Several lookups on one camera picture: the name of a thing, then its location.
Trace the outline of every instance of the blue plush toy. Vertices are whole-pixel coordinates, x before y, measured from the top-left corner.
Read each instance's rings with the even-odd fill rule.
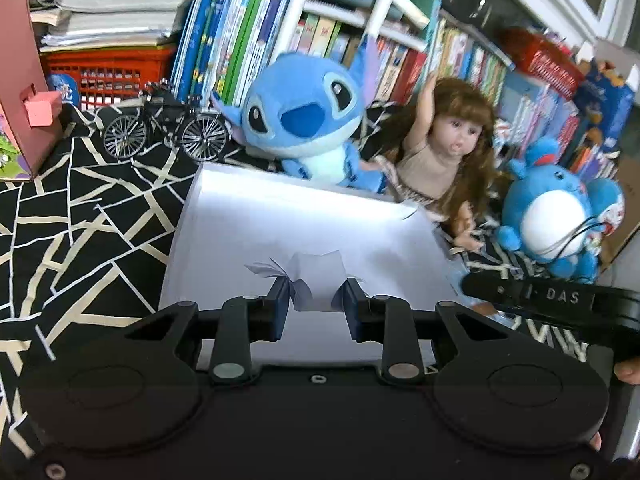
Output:
[[[556,141],[542,137],[527,148],[524,161],[509,163],[517,180],[504,200],[498,242],[547,264],[558,278],[589,283],[597,274],[602,235],[622,222],[622,190],[603,178],[585,186],[556,165],[558,153]]]
[[[370,101],[372,50],[374,41],[364,37],[350,69],[324,57],[281,54],[251,84],[242,108],[216,106],[287,174],[382,192],[382,172],[363,170],[349,141]]]

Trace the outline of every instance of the black and white patterned cloth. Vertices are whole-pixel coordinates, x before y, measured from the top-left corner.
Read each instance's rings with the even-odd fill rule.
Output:
[[[394,109],[373,106],[360,147]],[[174,229],[196,171],[161,142],[134,161],[107,162],[97,126],[112,108],[73,112],[61,140],[33,182],[0,183],[0,464],[14,468],[38,450],[20,402],[27,367],[129,325],[158,309]],[[276,171],[230,143],[222,162]],[[486,247],[462,253],[470,270],[509,275],[540,272],[523,254],[501,250],[489,222]],[[569,333],[514,320],[539,341],[584,359]]]

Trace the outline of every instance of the circular pad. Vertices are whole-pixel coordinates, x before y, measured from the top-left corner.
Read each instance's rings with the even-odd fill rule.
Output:
[[[542,344],[471,342],[437,374],[436,406],[450,426],[512,452],[548,452],[587,442],[609,402],[587,364]]]
[[[200,402],[189,366],[157,342],[126,338],[50,363],[26,377],[20,392],[53,440],[94,451],[160,439]]]

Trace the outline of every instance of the doll hair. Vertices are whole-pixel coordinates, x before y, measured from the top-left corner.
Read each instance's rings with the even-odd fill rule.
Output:
[[[488,188],[494,177],[494,109],[479,90],[456,78],[438,81],[433,101],[434,117],[456,117],[482,125],[476,147],[462,158],[456,179],[436,202],[436,208],[438,212],[453,219],[460,206],[469,202],[474,215],[481,215],[486,210]],[[385,153],[389,161],[397,164],[402,160],[402,141],[414,120],[415,102],[411,102],[381,124],[377,134],[382,142],[379,152]]]

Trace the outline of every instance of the red plastic basket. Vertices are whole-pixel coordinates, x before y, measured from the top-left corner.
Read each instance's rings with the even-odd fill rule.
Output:
[[[45,73],[63,73],[78,85],[80,109],[117,104],[138,96],[148,81],[167,74],[175,45],[51,52],[41,56]]]
[[[502,49],[513,59],[518,70],[549,83],[566,99],[574,98],[584,75],[547,38],[524,28],[508,28],[501,40]]]

